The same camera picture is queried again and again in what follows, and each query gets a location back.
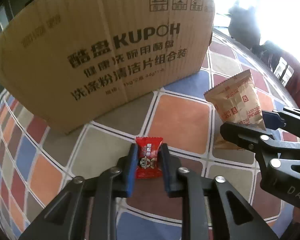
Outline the beige fortune biscuit packet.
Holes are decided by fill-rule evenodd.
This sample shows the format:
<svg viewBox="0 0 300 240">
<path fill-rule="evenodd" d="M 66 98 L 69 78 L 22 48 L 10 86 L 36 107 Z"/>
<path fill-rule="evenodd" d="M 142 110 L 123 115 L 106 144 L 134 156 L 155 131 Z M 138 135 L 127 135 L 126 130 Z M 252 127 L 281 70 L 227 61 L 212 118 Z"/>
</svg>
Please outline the beige fortune biscuit packet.
<svg viewBox="0 0 300 240">
<path fill-rule="evenodd" d="M 215 85 L 205 92 L 204 96 L 214 105 L 222 122 L 229 121 L 266 130 L 250 70 L 245 70 Z"/>
</svg>

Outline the small red candy packet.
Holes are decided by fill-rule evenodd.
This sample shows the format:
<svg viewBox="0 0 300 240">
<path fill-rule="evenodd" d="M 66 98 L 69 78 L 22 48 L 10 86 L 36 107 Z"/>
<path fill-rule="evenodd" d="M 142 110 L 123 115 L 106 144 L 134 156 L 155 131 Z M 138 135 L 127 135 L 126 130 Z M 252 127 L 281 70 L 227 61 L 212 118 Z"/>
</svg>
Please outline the small red candy packet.
<svg viewBox="0 0 300 240">
<path fill-rule="evenodd" d="M 158 153 L 162 145 L 162 137 L 136 137 L 138 146 L 138 165 L 136 179 L 153 179 L 162 176 L 158 164 Z"/>
</svg>

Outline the colourful checkered tablecloth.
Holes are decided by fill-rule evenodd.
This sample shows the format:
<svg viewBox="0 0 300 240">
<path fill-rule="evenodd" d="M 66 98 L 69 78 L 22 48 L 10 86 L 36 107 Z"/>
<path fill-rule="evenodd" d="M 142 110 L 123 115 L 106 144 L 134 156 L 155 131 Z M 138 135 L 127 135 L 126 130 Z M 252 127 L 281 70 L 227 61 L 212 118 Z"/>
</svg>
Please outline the colourful checkered tablecloth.
<svg viewBox="0 0 300 240">
<path fill-rule="evenodd" d="M 201 70 L 123 105 L 70 134 L 51 129 L 9 92 L 0 93 L 0 229 L 21 233 L 74 176 L 98 176 L 137 136 L 162 137 L 170 153 L 206 178 L 224 176 L 278 235 L 293 207 L 263 191 L 254 154 L 215 148 L 221 120 L 205 91 L 250 70 L 263 110 L 295 107 L 278 79 L 242 46 L 214 33 Z"/>
</svg>

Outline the dark dining chair right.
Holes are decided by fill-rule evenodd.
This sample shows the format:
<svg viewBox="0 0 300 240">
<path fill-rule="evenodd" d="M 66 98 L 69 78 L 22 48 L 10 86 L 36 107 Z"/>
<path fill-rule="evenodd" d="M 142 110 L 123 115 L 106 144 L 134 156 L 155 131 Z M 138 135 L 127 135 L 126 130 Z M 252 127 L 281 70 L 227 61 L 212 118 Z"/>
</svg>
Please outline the dark dining chair right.
<svg viewBox="0 0 300 240">
<path fill-rule="evenodd" d="M 244 9 L 237 3 L 229 9 L 230 24 L 228 27 L 231 38 L 251 49 L 260 44 L 261 33 L 257 26 L 255 8 Z"/>
</svg>

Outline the brown cardboard box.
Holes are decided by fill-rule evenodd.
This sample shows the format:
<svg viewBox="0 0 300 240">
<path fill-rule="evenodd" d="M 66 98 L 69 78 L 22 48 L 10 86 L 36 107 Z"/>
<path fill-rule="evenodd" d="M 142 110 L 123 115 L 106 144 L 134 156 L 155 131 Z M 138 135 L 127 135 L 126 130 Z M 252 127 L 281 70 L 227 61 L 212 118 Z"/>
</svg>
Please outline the brown cardboard box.
<svg viewBox="0 0 300 240">
<path fill-rule="evenodd" d="M 213 0 L 35 0 L 0 34 L 0 83 L 63 133 L 198 72 Z"/>
</svg>

